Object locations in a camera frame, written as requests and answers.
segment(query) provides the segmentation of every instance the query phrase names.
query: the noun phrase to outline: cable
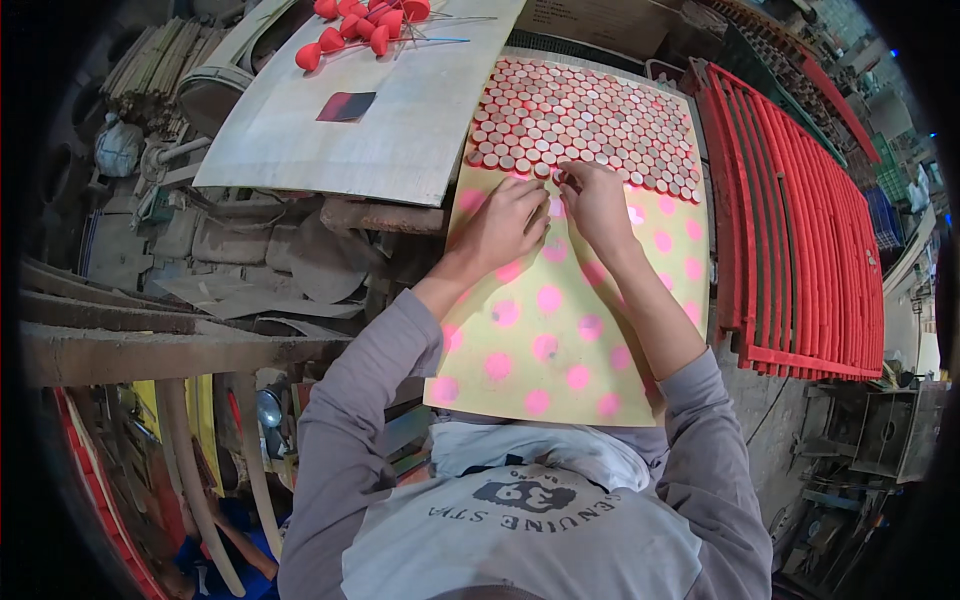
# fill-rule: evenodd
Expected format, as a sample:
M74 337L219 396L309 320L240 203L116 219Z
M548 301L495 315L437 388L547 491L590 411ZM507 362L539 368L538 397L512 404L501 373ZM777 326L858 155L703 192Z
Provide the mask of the cable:
M789 380L790 380L790 377L786 377L785 379L783 379L783 385L780 386L780 391L777 392L777 397L775 397L773 403L770 404L770 408L768 408L766 414L763 415L763 419L761 419L760 423L757 424L756 429L754 429L754 433L750 434L750 439L747 440L746 446L749 446L750 442L754 440L754 436L756 435L756 432L760 430L760 427L763 426L763 422L766 421L767 417L770 416L770 413L774 410L774 406L777 406L777 402L780 401L780 395L783 394L783 388L786 387L786 382Z

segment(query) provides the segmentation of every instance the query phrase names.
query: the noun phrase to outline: yellow board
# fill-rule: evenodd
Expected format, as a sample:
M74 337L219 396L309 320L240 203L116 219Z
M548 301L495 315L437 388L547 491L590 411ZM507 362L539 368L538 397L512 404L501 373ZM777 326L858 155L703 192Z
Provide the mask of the yellow board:
M674 97L687 111L686 102ZM700 164L693 131L686 140ZM468 141L465 154L476 146ZM508 176L460 172L448 240ZM444 356L424 402L509 419L654 425L662 400L622 298L596 254L564 215L551 179L551 225L536 252L490 274L444 319ZM636 238L702 336L708 315L707 206L625 185ZM705 197L703 180L697 196Z
M223 495L224 488L220 478L220 464L217 461L217 435L213 423L213 375L189 377L184 380L183 384L186 395L186 414L190 422L190 434L200 442L200 448L204 452L206 462L210 465L210 470L213 471L213 478L216 481L216 487L213 490ZM134 381L133 389L140 396L140 401L148 411L156 415L154 382ZM166 443L160 436L159 425L149 415L144 415L144 425L156 435L156 438L162 444Z

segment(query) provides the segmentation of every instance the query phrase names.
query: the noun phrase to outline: plastic bag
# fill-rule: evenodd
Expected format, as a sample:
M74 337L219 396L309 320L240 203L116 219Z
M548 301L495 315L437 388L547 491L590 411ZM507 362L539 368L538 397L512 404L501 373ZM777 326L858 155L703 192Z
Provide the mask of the plastic bag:
M93 160L107 177L127 177L136 169L143 146L140 128L124 123L116 113L109 112L107 129L97 136Z

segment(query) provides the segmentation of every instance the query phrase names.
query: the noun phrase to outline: person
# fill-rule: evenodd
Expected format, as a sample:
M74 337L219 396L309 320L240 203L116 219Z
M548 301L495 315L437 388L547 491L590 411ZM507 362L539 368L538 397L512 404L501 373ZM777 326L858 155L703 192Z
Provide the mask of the person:
M236 498L219 498L207 491L207 504L221 540L246 590L244 598L279 598L276 592L278 566L263 528L251 523L250 513ZM171 564L160 570L160 582L171 596L182 600L236 598L227 587L216 564L201 550L200 530L186 499L180 497L180 516L186 538Z
M665 398L665 430L649 428L670 448L656 496L526 459L395 488L376 450L397 384L437 368L438 322L548 229L542 183L508 177L311 390L283 597L771 597L773 550L716 360L634 238L620 177L560 168L566 214L615 279Z

